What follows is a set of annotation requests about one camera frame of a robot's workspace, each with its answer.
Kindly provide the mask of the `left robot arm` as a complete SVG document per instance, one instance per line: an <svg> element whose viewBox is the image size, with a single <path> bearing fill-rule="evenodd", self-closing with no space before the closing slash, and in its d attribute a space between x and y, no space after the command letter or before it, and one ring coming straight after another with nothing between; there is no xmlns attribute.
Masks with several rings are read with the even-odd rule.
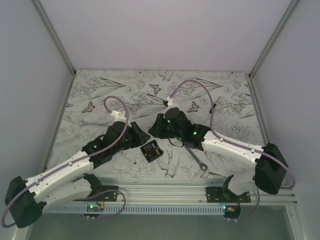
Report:
<svg viewBox="0 0 320 240"><path fill-rule="evenodd" d="M93 170L112 160L118 152L142 146L150 136L136 122L126 126L116 121L105 134L88 142L67 161L28 179L21 176L10 181L5 213L14 225L25 228L44 212L70 201L96 201L106 187Z"/></svg>

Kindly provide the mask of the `black fuse box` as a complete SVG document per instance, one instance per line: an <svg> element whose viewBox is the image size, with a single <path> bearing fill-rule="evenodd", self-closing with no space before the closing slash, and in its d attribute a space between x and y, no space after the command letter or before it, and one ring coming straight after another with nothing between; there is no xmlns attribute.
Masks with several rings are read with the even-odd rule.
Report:
<svg viewBox="0 0 320 240"><path fill-rule="evenodd" d="M142 155L148 163L160 158L163 155L163 150L160 149L156 140L152 140L140 147Z"/></svg>

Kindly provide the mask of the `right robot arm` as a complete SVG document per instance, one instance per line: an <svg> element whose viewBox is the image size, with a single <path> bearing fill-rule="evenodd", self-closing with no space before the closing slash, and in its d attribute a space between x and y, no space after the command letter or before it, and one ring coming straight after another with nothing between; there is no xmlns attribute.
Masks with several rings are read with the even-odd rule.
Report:
<svg viewBox="0 0 320 240"><path fill-rule="evenodd" d="M170 108L164 114L159 113L148 132L158 139L180 139L191 149L245 163L249 170L230 175L223 185L221 195L229 203L234 202L239 195L254 190L278 194L288 169L288 164L276 145L247 144L212 132L208 126L191 123L177 107Z"/></svg>

